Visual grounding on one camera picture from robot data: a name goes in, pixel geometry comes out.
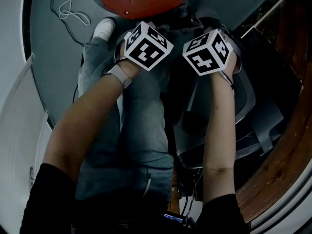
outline shoe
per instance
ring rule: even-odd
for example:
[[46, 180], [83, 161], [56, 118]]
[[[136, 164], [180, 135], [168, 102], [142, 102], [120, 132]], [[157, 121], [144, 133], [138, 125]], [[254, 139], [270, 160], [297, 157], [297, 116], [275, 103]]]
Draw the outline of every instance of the shoe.
[[104, 41], [108, 42], [112, 33], [115, 30], [115, 20], [113, 18], [104, 18], [99, 22], [96, 29], [94, 30], [93, 37], [100, 37]]

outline black shirt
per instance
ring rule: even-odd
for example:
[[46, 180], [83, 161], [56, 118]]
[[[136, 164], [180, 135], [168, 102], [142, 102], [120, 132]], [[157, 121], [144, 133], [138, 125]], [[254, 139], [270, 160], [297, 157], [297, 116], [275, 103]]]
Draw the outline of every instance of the black shirt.
[[[129, 231], [194, 232], [164, 218], [166, 202], [148, 199], [122, 201], [122, 194], [75, 200], [75, 184], [60, 169], [42, 164], [24, 211], [20, 233], [111, 233]], [[197, 231], [248, 233], [234, 194], [204, 205]]]

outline sticker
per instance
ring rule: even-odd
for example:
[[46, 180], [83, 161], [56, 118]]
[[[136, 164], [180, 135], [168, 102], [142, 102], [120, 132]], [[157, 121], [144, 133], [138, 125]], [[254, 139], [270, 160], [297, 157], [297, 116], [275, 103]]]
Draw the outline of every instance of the sticker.
[[195, 48], [198, 48], [202, 45], [205, 45], [207, 40], [208, 40], [208, 36], [209, 36], [209, 33], [206, 33], [200, 37], [197, 37], [195, 39], [193, 39], [190, 43], [190, 46], [188, 47], [187, 51], [186, 52], [189, 52], [190, 50], [193, 50]]
[[144, 38], [129, 54], [133, 59], [150, 68], [165, 52]]
[[225, 65], [230, 51], [219, 34], [216, 35], [212, 47], [214, 48], [214, 51], [219, 56], [222, 63]]
[[167, 40], [160, 33], [158, 33], [155, 29], [149, 27], [147, 34], [167, 49]]
[[208, 49], [199, 50], [187, 58], [200, 74], [220, 68]]
[[141, 35], [141, 24], [139, 24], [134, 31], [132, 32], [132, 34], [129, 36], [129, 38], [127, 39], [127, 45], [126, 45], [126, 51], [130, 48], [130, 46], [132, 45], [132, 43], [135, 42], [136, 39], [138, 39], [138, 37]]

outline wooden floor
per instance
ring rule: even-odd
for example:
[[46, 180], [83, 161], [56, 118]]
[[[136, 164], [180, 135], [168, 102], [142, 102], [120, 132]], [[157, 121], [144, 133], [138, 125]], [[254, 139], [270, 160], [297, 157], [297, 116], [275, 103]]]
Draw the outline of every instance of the wooden floor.
[[247, 222], [276, 203], [294, 184], [312, 158], [311, 5], [312, 0], [283, 0], [256, 27], [291, 66], [302, 82], [302, 91], [277, 145], [236, 194]]

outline floor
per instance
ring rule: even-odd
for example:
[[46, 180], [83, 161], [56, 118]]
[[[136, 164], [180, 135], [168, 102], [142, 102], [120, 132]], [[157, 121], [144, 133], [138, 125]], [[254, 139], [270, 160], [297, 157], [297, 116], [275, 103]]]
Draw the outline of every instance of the floor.
[[[55, 0], [54, 8], [66, 0]], [[213, 6], [221, 21], [229, 28], [235, 29], [264, 0], [189, 0], [192, 9], [198, 15], [205, 14], [205, 8]], [[82, 11], [91, 18], [91, 25], [85, 26], [76, 18], [68, 18], [66, 22], [76, 38], [86, 43], [98, 22], [111, 16], [117, 20], [117, 30], [112, 42], [119, 34], [133, 28], [134, 21], [118, 18], [93, 0], [74, 0], [73, 10]], [[50, 11], [50, 0], [33, 0], [30, 20], [30, 40], [34, 54], [33, 73], [37, 88], [46, 108], [51, 123], [54, 125], [71, 105], [73, 93], [77, 85], [82, 47], [70, 38], [64, 25]]]

